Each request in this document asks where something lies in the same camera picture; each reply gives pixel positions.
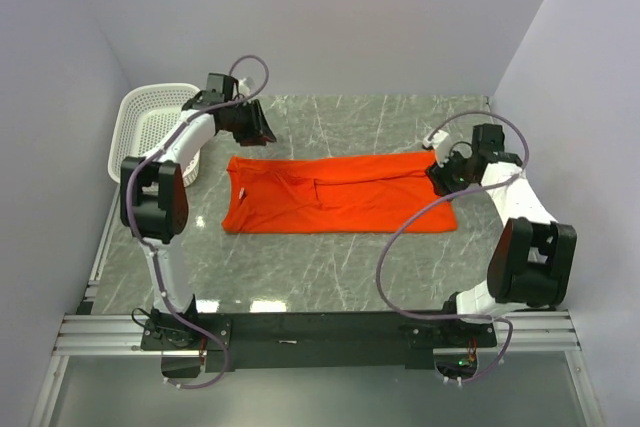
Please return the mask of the white perforated plastic basket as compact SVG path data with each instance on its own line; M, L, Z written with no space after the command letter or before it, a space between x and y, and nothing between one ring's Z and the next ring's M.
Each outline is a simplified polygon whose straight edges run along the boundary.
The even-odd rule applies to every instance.
M162 83L138 87L121 101L112 135L108 173L120 183L120 166L125 157L140 157L171 131L182 106L199 89L188 83Z

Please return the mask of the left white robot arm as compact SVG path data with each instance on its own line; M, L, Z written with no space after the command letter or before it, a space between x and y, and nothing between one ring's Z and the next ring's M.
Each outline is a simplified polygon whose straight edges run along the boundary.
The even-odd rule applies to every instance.
M178 120L159 143L120 166L120 215L146 257L154 288L147 329L176 348L193 346L208 333L198 323L195 294L182 252L189 204L183 173L219 132L243 146L276 141L260 102L244 81L211 73L206 87L183 104Z

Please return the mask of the orange t shirt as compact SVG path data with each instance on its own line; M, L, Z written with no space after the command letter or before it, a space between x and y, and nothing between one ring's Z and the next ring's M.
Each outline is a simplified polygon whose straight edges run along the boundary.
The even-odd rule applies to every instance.
M457 228L453 207L436 205L428 151L319 160L234 156L223 229L234 234L392 233L422 208L410 233Z

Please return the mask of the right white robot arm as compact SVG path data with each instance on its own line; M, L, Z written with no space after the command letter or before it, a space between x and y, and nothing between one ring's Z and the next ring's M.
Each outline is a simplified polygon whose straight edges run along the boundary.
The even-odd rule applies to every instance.
M452 296L455 311L441 318L444 342L460 346L484 323L513 311L552 308L566 296L577 245L577 232L558 222L542 205L525 175L525 163L505 150L503 129L495 124L473 128L471 153L458 152L441 130L423 140L435 154L426 170L437 196L485 187L503 225L486 279Z

